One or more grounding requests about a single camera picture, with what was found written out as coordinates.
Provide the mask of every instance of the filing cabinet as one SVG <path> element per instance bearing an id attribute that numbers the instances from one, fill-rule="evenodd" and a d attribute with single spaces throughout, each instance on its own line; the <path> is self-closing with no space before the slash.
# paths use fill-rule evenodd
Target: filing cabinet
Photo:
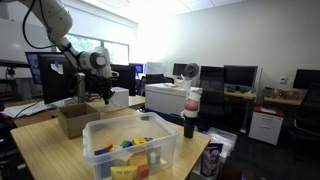
<path id="1" fill-rule="evenodd" d="M 255 106 L 249 137 L 277 145 L 283 116 L 281 111 Z"/>

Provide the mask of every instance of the drawer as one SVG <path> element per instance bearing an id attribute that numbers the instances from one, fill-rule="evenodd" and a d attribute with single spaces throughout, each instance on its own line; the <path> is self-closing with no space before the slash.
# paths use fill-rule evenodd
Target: drawer
<path id="1" fill-rule="evenodd" d="M 249 137 L 263 142 L 277 145 L 280 128 L 274 128 L 262 124 L 251 124 Z"/>
<path id="2" fill-rule="evenodd" d="M 281 128 L 282 120 L 282 117 L 254 112 L 251 123 L 272 128 Z"/>

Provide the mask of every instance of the plastic storage container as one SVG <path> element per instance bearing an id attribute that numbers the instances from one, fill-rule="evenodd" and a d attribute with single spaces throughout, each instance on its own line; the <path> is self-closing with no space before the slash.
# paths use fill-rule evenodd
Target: plastic storage container
<path id="1" fill-rule="evenodd" d="M 220 161 L 224 163 L 233 151 L 237 135 L 213 127 L 208 130 L 208 135 L 211 137 L 210 143 L 223 144 L 222 152 L 220 153 Z"/>
<path id="2" fill-rule="evenodd" d="M 149 175 L 172 165 L 175 143 L 179 131 L 155 113 L 145 113 L 89 122 L 83 130 L 83 158 L 93 166 L 94 179 L 111 179 L 111 167 L 128 166 L 129 159 L 137 154 L 148 156 Z M 124 140 L 151 137 L 143 144 L 95 155 L 107 145 L 120 145 Z M 150 160 L 150 154 L 156 159 Z"/>

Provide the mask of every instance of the robotic arm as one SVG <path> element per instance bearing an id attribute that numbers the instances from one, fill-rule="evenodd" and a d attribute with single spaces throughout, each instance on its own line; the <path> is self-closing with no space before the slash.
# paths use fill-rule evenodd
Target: robotic arm
<path id="1" fill-rule="evenodd" d="M 20 3 L 29 8 L 41 21 L 47 31 L 49 40 L 56 45 L 69 62 L 77 69 L 96 70 L 100 96 L 106 104 L 114 94 L 111 88 L 112 73 L 109 52 L 106 48 L 96 47 L 92 52 L 76 51 L 65 37 L 72 27 L 72 18 L 60 0 L 21 0 Z"/>

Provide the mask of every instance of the computer monitor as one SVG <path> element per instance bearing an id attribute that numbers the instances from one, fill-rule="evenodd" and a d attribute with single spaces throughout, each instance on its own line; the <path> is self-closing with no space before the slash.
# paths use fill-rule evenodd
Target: computer monitor
<path id="1" fill-rule="evenodd" d="M 136 68 L 134 66 L 111 64 L 111 69 L 119 73 L 119 77 L 112 81 L 112 87 L 129 89 L 129 96 L 135 96 Z"/>
<path id="2" fill-rule="evenodd" d="M 129 66 L 134 66 L 134 67 L 136 67 L 137 73 L 143 73 L 143 64 L 129 63 Z"/>
<path id="3" fill-rule="evenodd" d="M 34 84 L 41 84 L 39 71 L 39 54 L 62 54 L 60 52 L 25 52 Z"/>
<path id="4" fill-rule="evenodd" d="M 63 54 L 39 54 L 38 61 L 45 104 L 74 96 L 71 80 L 75 69 Z"/>
<path id="5" fill-rule="evenodd" d="M 201 66 L 200 80 L 211 80 L 212 78 L 224 78 L 223 67 Z"/>
<path id="6" fill-rule="evenodd" d="M 174 63 L 172 75 L 180 76 L 181 74 L 183 74 L 183 71 L 184 71 L 184 68 L 186 67 L 186 65 L 187 64 Z"/>
<path id="7" fill-rule="evenodd" d="M 320 84 L 320 70 L 298 69 L 293 88 L 307 90 L 310 84 Z"/>
<path id="8" fill-rule="evenodd" d="M 253 89 L 258 66 L 224 66 L 225 87 L 250 91 Z"/>

